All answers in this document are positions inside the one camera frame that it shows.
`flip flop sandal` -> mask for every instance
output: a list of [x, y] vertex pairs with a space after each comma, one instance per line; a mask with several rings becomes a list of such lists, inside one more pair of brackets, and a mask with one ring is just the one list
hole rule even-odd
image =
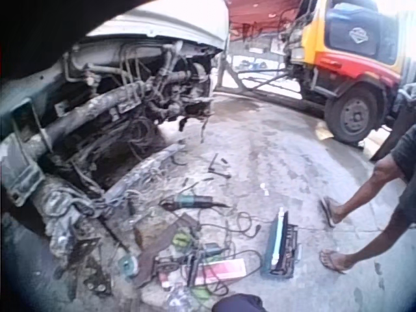
[[320, 196], [320, 205], [322, 206], [322, 210], [325, 213], [326, 221], [328, 222], [329, 227], [334, 228], [335, 224], [332, 221], [331, 209], [325, 197]]
[[[319, 261], [322, 263], [322, 265], [324, 266], [324, 267], [326, 267], [328, 270], [331, 270], [331, 271], [334, 271], [334, 272], [336, 272], [336, 273], [340, 273], [340, 274], [346, 274], [346, 272], [345, 272], [345, 270], [339, 270], [338, 268], [336, 268], [335, 267], [335, 265], [334, 265], [334, 263], [332, 262], [332, 258], [331, 258], [331, 255], [333, 255], [333, 254], [336, 254], [337, 252], [335, 252], [335, 251], [327, 251], [327, 252], [325, 252], [324, 250], [321, 250], [320, 252], [319, 252]], [[328, 258], [328, 260], [329, 260], [329, 262], [330, 262], [330, 265], [331, 266], [329, 266], [328, 264], [325, 264], [323, 261], [322, 261], [322, 256], [323, 255], [326, 255], [326, 257]]]

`damaged truck front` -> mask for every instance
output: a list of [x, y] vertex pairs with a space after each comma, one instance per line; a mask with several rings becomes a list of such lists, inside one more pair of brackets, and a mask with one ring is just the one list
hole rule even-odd
[[106, 21], [54, 65], [3, 81], [2, 191], [10, 211], [39, 212], [63, 268], [112, 216], [111, 168], [162, 150], [161, 123], [179, 118], [181, 131], [210, 116], [211, 60], [227, 37], [223, 0], [158, 0]]

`orange truck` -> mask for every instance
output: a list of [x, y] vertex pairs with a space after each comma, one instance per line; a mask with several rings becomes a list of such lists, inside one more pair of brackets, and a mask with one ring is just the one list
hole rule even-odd
[[345, 143], [394, 123], [404, 43], [396, 16], [371, 0], [303, 0], [282, 33], [289, 76], [304, 99], [325, 105], [325, 121]]

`truck wheel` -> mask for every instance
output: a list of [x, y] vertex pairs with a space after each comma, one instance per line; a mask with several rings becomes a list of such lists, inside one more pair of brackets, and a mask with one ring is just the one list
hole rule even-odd
[[325, 121], [336, 140], [356, 143], [369, 135], [377, 122], [376, 96], [367, 88], [354, 87], [325, 104]]

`tool box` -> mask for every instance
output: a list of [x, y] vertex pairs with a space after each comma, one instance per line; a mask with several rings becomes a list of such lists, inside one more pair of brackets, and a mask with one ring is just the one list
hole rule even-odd
[[289, 224], [289, 212], [280, 208], [270, 227], [261, 275], [284, 280], [293, 277], [294, 264], [300, 260], [302, 246], [298, 244], [298, 226]]

